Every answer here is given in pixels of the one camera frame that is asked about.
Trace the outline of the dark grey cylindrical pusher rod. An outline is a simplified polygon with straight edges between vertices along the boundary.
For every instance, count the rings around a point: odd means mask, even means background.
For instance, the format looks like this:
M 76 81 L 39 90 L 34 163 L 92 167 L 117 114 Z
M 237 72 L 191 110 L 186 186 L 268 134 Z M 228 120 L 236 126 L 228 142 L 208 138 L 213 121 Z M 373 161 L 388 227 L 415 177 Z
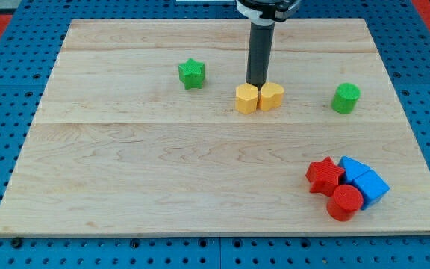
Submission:
M 246 83 L 261 90 L 267 81 L 270 53 L 275 24 L 251 23 L 246 70 Z

